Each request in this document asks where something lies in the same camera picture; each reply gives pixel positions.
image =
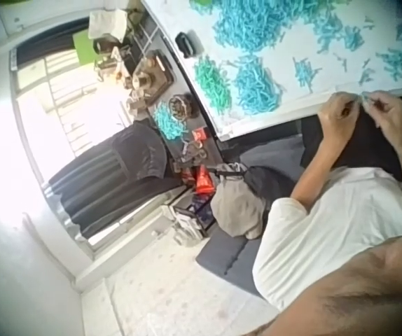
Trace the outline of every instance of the black pants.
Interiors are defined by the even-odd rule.
[[[301,165],[307,167],[313,160],[323,138],[317,115],[301,120],[305,151]],[[375,127],[374,120],[363,110],[356,122],[355,132],[333,167],[379,167],[402,181],[402,169],[392,146]]]

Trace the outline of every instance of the tiled floor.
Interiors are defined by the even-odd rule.
[[[276,315],[202,269],[195,262],[202,246],[177,246],[164,236],[85,293],[86,336],[238,336]]]

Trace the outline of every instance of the white t-shirt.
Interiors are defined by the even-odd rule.
[[[253,276],[281,312],[308,286],[350,258],[402,235],[402,189],[378,168],[331,173],[310,213],[295,199],[275,201]]]

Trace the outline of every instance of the orange object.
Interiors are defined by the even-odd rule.
[[[200,165],[200,170],[198,171],[195,191],[197,194],[212,194],[215,192],[214,183],[210,178],[206,166],[203,164]]]
[[[203,141],[207,139],[206,131],[203,127],[193,130],[192,134],[195,141]]]

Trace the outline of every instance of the gray cushion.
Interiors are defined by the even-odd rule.
[[[260,239],[249,240],[246,246],[238,254],[237,260],[228,269],[225,279],[244,291],[260,296],[256,289],[254,279],[252,277],[252,267],[256,261]]]
[[[217,226],[210,240],[197,255],[196,262],[206,270],[224,278],[247,242],[244,236],[232,238]]]

